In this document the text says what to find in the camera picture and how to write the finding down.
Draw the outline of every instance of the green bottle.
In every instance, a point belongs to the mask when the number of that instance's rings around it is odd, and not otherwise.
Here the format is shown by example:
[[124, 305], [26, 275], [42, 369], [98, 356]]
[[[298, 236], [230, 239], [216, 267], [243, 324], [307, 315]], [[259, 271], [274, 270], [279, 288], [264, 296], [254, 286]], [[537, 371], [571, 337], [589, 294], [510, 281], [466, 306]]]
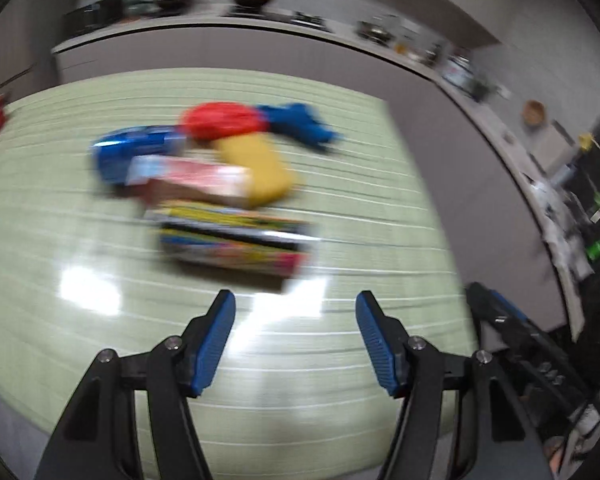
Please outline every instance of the green bottle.
[[587, 253], [587, 258], [589, 259], [590, 262], [595, 262], [597, 259], [599, 259], [599, 257], [600, 257], [600, 240], [592, 243], [589, 247], [587, 247], [586, 253]]

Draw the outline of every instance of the countertop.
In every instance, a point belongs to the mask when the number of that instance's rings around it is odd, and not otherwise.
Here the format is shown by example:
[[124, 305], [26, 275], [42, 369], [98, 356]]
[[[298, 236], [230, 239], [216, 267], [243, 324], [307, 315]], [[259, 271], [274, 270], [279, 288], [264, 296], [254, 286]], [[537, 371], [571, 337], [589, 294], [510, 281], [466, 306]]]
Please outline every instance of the countertop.
[[[101, 135], [173, 123], [209, 95], [302, 100], [343, 135], [329, 154], [270, 136], [301, 185], [266, 211], [307, 220], [321, 238], [302, 273], [282, 286], [175, 265], [138, 201], [107, 192], [92, 170], [89, 146]], [[445, 234], [383, 101], [271, 73], [182, 68], [57, 86], [8, 112], [0, 133], [0, 397], [44, 431], [101, 348], [150, 350], [224, 287], [237, 298], [234, 329], [214, 383], [190, 402], [215, 478], [323, 479], [382, 462], [399, 402], [378, 385], [356, 325], [363, 288], [441, 350], [475, 348]], [[143, 467], [156, 478], [145, 397], [137, 409]]]
[[[397, 54], [392, 49], [373, 44], [370, 41], [365, 41], [359, 38], [352, 25], [347, 23], [335, 22], [326, 20], [326, 25], [332, 32], [323, 32], [309, 27], [301, 27], [289, 23], [271, 22], [268, 20], [254, 20], [247, 18], [228, 18], [223, 16], [231, 7], [231, 4], [216, 4], [209, 1], [200, 1], [189, 14], [182, 16], [174, 16], [169, 18], [154, 18], [142, 19], [135, 22], [112, 25], [101, 30], [67, 40], [58, 44], [52, 52], [60, 54], [71, 48], [80, 46], [91, 41], [104, 39], [118, 34], [128, 34], [148, 30], [150, 28], [170, 28], [181, 27], [186, 25], [198, 26], [240, 26], [240, 27], [257, 27], [267, 30], [279, 30], [281, 32], [289, 32], [293, 34], [301, 34], [307, 37], [313, 37], [317, 40], [331, 41], [345, 46], [362, 50], [368, 54], [380, 57], [390, 61], [398, 66], [404, 67], [411, 72], [417, 73], [420, 76], [429, 79], [435, 83], [458, 107], [470, 118], [478, 130], [483, 134], [485, 140], [494, 148], [504, 164], [509, 168], [510, 173], [515, 179], [518, 187], [532, 209], [533, 215], [536, 217], [539, 226], [544, 226], [546, 216], [542, 206], [537, 202], [532, 189], [529, 185], [525, 174], [535, 180], [542, 180], [538, 168], [532, 162], [526, 149], [516, 139], [515, 135], [509, 131], [500, 118], [486, 104], [476, 104], [467, 97], [464, 93], [458, 91], [454, 86], [446, 82], [439, 73], [420, 63], [413, 62], [405, 56]], [[284, 9], [270, 9], [272, 12], [280, 14], [290, 14]], [[505, 138], [513, 139], [513, 142], [507, 142]], [[550, 247], [554, 262], [558, 262], [559, 258], [553, 252], [555, 248]], [[560, 285], [564, 293], [567, 313], [570, 322], [570, 329], [573, 338], [577, 338], [584, 325], [584, 316], [580, 305], [580, 298], [576, 290], [570, 272], [560, 263], [556, 266]]]

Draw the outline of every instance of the yellow object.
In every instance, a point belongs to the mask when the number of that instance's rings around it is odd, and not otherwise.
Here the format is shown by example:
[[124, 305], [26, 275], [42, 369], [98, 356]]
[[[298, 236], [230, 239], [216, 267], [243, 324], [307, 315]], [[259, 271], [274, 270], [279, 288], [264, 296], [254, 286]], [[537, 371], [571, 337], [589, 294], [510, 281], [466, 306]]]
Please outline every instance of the yellow object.
[[223, 162], [251, 170], [250, 207], [282, 198], [296, 183], [295, 173], [282, 164], [266, 134], [225, 137], [214, 140], [212, 145]]
[[596, 142], [596, 139], [593, 137], [593, 134], [579, 135], [578, 143], [580, 144], [580, 149], [583, 152], [588, 152], [591, 148], [593, 148], [594, 144], [600, 149], [600, 145]]
[[394, 46], [394, 50], [398, 53], [398, 54], [402, 54], [403, 56], [405, 54], [407, 54], [407, 46], [403, 43], [400, 43], [400, 41], [398, 43], [395, 44]]

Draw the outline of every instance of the yellow sponge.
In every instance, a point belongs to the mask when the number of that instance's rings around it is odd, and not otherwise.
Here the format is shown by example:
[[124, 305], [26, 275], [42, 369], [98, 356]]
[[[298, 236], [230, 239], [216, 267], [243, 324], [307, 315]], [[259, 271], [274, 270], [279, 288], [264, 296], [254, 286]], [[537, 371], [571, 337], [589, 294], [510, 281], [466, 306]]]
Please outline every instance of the yellow sponge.
[[295, 173], [282, 164], [266, 134], [225, 137], [214, 140], [212, 146], [223, 162], [251, 170], [250, 207], [282, 198], [296, 183]]

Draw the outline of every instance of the blue cloth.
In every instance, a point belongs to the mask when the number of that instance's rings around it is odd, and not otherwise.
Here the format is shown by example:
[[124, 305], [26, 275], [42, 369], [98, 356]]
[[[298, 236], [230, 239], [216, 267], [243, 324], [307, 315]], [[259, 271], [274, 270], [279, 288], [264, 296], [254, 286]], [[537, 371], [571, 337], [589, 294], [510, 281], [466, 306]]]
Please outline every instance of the blue cloth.
[[291, 137], [310, 148], [323, 150], [338, 136], [318, 121], [311, 107], [303, 103], [258, 105], [257, 108], [269, 121], [271, 132]]

